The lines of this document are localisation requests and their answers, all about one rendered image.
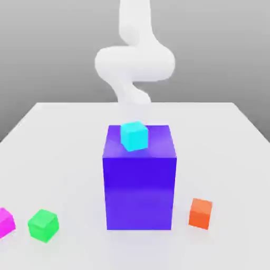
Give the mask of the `small cyan cube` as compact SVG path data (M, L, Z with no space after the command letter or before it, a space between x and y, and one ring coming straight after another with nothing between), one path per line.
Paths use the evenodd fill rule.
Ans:
M148 128L139 121L122 124L120 136L128 152L148 148Z

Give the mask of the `small orange cube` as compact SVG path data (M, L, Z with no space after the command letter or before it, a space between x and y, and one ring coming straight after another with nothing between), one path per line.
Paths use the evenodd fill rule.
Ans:
M211 201L194 198L190 208L188 224L208 230L212 206Z

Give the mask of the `small green cube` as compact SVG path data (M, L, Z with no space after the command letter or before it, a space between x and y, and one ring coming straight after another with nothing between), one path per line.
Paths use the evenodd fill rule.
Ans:
M28 222L30 236L47 243L59 230L59 220L55 213L40 209Z

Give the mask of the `small magenta cube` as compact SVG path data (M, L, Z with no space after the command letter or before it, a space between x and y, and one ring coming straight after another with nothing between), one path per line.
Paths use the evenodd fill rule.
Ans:
M16 229L13 215L4 207L0 208L0 239Z

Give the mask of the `large blue box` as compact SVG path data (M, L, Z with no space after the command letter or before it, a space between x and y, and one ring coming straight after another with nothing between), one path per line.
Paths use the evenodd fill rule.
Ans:
M147 149L128 152L110 125L102 156L108 230L170 230L177 155L169 126L148 126Z

